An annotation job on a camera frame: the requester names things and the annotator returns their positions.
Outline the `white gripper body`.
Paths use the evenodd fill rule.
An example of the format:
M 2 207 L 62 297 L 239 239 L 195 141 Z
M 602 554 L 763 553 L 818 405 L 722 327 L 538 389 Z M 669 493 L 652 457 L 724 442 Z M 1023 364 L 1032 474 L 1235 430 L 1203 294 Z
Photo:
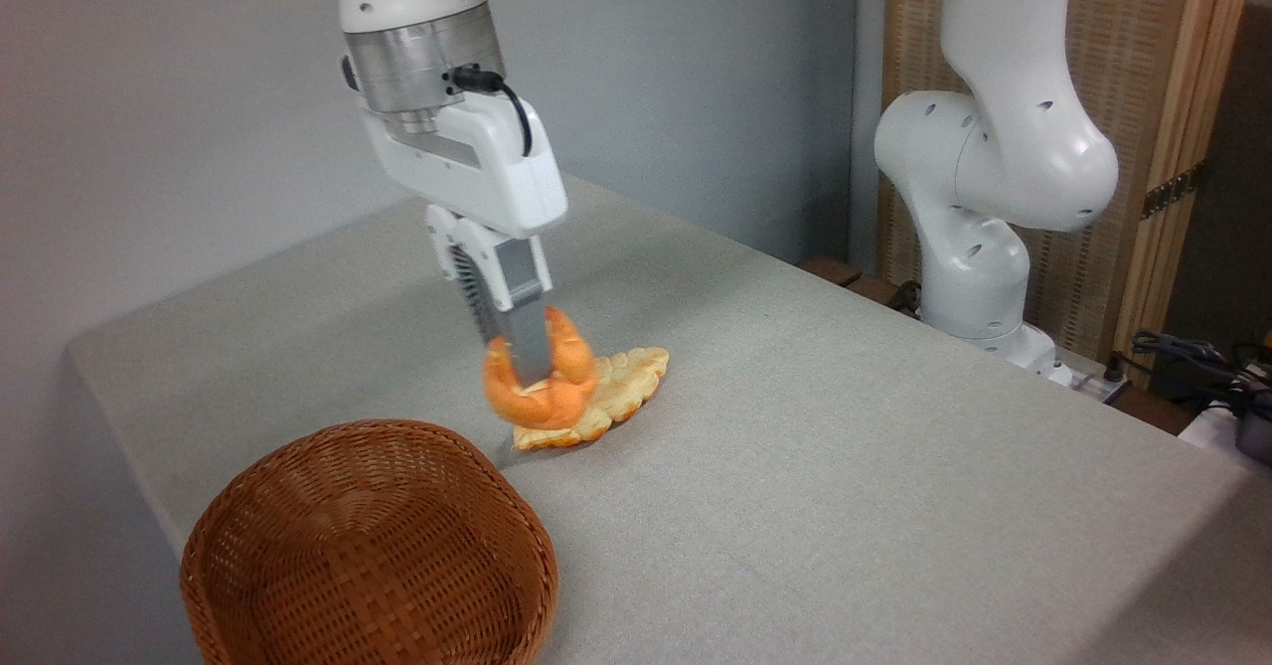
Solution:
M 360 116 L 388 179 L 427 203 L 516 239 L 566 217 L 553 146 L 528 100 L 467 97 L 441 107 L 435 131 L 421 134 L 364 106 Z

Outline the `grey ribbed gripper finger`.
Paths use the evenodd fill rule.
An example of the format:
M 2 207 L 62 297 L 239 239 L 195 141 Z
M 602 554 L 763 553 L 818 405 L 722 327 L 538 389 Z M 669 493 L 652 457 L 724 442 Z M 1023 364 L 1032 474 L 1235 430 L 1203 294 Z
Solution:
M 480 250 L 481 270 L 497 306 L 497 336 L 513 353 L 516 381 L 527 388 L 553 373 L 544 308 L 553 290 L 541 238 L 516 239 L 488 231 Z
M 458 214 L 427 206 L 425 212 L 427 234 L 439 259 L 441 275 L 454 281 L 471 312 L 482 345 L 488 345 L 497 334 L 497 306 L 481 270 L 480 250 L 488 231 Z

